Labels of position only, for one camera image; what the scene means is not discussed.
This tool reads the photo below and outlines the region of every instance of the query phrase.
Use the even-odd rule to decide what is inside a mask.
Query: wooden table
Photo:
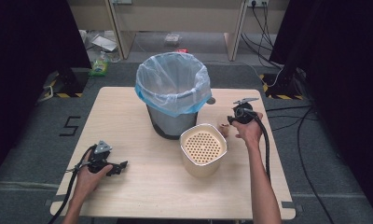
[[[199,112],[199,123],[226,122],[232,115],[233,102],[258,97],[258,91],[213,89],[214,105],[205,105]],[[270,141],[271,182],[279,202],[282,219],[294,218],[294,208],[283,208],[292,198],[283,167],[261,100],[252,102],[262,119]],[[219,169],[211,176],[190,175],[182,163],[182,150],[177,140],[160,137],[152,127],[145,103],[134,88],[105,87],[97,96],[85,128],[76,145],[68,168],[74,167],[86,149],[100,140],[113,147],[109,162],[129,161],[120,175],[105,177],[99,188],[85,201],[81,216],[251,219],[249,161],[246,146],[229,130],[228,153]],[[265,143],[261,138],[262,159]],[[57,195],[64,195],[71,174],[64,175]],[[54,202],[55,214],[61,202]]]

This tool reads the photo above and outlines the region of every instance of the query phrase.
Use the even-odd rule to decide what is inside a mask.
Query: gray trash can
[[[187,53],[155,55],[140,64],[135,91],[146,103],[155,131],[168,139],[196,125],[198,112],[211,98],[206,66]]]

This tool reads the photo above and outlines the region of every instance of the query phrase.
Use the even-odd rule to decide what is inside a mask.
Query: basket
[[[222,134],[211,124],[200,124],[180,136],[183,164],[196,177],[212,175],[228,151]]]

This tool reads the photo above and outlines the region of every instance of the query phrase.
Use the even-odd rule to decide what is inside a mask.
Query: forearm
[[[68,204],[68,210],[67,213],[63,219],[62,224],[77,224],[78,223],[78,218],[79,218],[79,213],[82,208],[83,204],[82,199],[78,198],[72,198]]]
[[[254,223],[281,223],[280,209],[262,163],[257,141],[246,143],[250,161]]]

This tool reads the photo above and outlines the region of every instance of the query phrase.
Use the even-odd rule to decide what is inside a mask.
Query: power outlet
[[[247,6],[252,7],[253,1],[256,1],[256,7],[267,7],[269,4],[269,0],[248,0]]]

